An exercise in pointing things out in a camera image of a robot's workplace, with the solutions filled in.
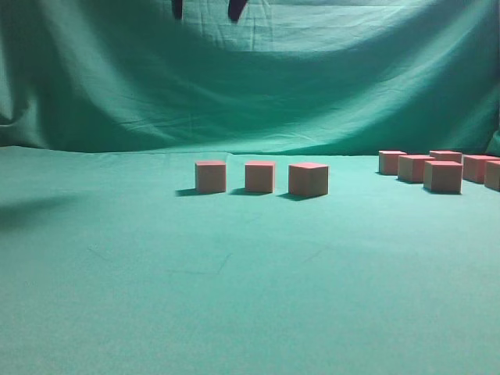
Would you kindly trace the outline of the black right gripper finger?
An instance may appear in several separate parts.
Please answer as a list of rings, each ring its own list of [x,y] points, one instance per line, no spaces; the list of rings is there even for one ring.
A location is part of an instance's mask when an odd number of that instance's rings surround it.
[[[172,0],[172,12],[175,20],[181,20],[183,17],[183,0]]]
[[[239,21],[248,0],[230,0],[228,4],[227,14],[232,22]]]

